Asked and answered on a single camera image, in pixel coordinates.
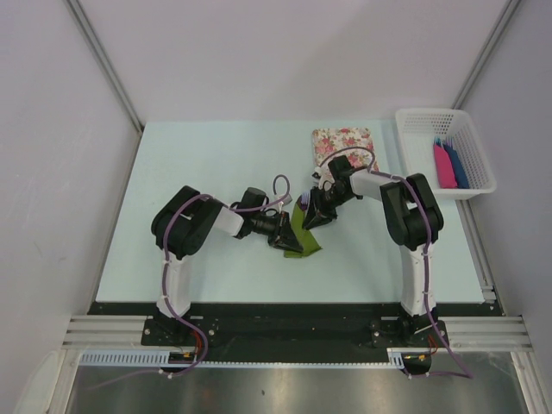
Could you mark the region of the green paper napkin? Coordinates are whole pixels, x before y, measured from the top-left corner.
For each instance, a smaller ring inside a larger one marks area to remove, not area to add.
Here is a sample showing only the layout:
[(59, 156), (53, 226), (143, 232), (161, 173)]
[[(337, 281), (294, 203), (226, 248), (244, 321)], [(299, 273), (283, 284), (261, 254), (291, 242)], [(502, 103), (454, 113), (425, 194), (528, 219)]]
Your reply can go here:
[(291, 227), (299, 243), (303, 247), (303, 251), (301, 253), (285, 251), (284, 257), (287, 259), (306, 258), (322, 250), (322, 247), (314, 235), (309, 230), (302, 227), (304, 216), (305, 213), (301, 209), (300, 205), (294, 204), (291, 217)]

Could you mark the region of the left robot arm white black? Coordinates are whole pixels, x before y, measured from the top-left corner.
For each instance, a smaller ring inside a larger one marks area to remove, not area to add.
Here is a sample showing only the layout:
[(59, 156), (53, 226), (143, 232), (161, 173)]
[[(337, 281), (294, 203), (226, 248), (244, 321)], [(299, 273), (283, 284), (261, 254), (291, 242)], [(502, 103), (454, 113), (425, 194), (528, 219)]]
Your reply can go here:
[(191, 307), (190, 258), (213, 229), (236, 239), (256, 233), (265, 236), (272, 248), (303, 251), (289, 213), (274, 207), (283, 203), (283, 199), (269, 203), (264, 191), (249, 187), (239, 202), (227, 206), (185, 185), (157, 213), (151, 232), (164, 255), (157, 308), (166, 316), (160, 333), (171, 344), (185, 342), (191, 333), (190, 323), (182, 318)]

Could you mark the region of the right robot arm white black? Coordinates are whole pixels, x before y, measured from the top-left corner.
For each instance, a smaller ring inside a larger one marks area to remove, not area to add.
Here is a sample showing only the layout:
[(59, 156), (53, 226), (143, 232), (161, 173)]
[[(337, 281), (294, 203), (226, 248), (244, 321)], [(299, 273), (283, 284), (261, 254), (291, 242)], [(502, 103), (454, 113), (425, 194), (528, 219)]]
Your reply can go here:
[(369, 166), (354, 167), (345, 156), (334, 158), (329, 172), (331, 184), (315, 185), (299, 199), (305, 211), (303, 228), (314, 229), (335, 221), (337, 208), (354, 198), (381, 202), (387, 231), (401, 253), (401, 306), (408, 318), (399, 322), (398, 337), (408, 346), (419, 345), (430, 332), (422, 317), (436, 320), (431, 260), (433, 246), (444, 227), (428, 180), (421, 173), (403, 178)]

